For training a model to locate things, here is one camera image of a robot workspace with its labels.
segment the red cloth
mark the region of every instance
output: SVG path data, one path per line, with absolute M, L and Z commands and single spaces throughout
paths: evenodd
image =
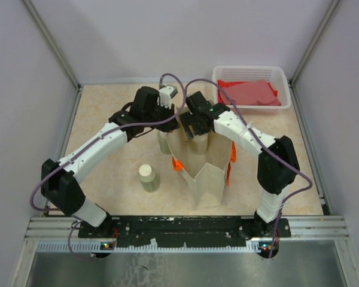
M 256 82 L 230 82 L 218 80 L 218 85 L 225 89 L 226 93 L 236 105 L 243 106 L 280 106 L 278 91 L 274 90 L 265 80 Z M 231 105 L 226 97 L 218 92 L 218 101 Z

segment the table top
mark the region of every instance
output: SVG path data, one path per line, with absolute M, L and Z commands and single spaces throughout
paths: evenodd
M 85 86 L 75 117 L 66 152 L 75 151 L 95 133 L 108 118 L 125 103 L 133 101 L 141 86 L 157 88 L 155 84 L 117 84 Z M 188 92 L 201 91 L 211 99 L 209 84 L 195 83 Z M 174 99 L 180 106 L 182 96 Z M 276 115 L 247 115 L 257 129 L 293 140 L 300 170 L 313 178 L 293 107 Z M 237 146 L 237 162 L 232 165 L 230 186 L 225 187 L 221 206 L 189 210 L 185 180 L 173 170 L 171 155 L 160 151 L 157 132 L 133 139 L 99 163 L 81 183 L 85 195 L 113 215 L 252 215 L 259 206 L 262 188 L 257 181 L 257 160 Z M 138 179 L 142 164 L 152 165 L 160 175 L 157 191 L 146 192 Z M 307 182 L 297 176 L 290 192 L 305 187 Z M 317 189 L 300 193 L 287 201 L 284 215 L 322 215 Z

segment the gray floor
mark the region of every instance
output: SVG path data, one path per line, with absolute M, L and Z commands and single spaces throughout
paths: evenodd
M 346 286 L 333 242 L 284 242 L 257 254 L 36 254 L 27 286 Z

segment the plastic basket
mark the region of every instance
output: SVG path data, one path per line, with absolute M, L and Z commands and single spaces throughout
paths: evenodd
M 213 69 L 214 82 L 223 80 L 234 81 L 259 81 L 265 80 L 278 91 L 278 99 L 281 106 L 239 106 L 238 110 L 242 114 L 275 114 L 282 109 L 287 109 L 291 105 L 291 96 L 288 89 L 287 79 L 284 71 L 275 66 L 216 66 Z M 218 90 L 213 88 L 214 102 L 218 102 Z

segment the pink cloth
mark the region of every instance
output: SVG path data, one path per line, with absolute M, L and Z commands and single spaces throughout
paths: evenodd
M 280 106 L 281 102 L 265 80 L 245 82 L 224 88 L 236 105 L 242 106 Z M 220 93 L 222 102 L 231 105 L 229 100 Z

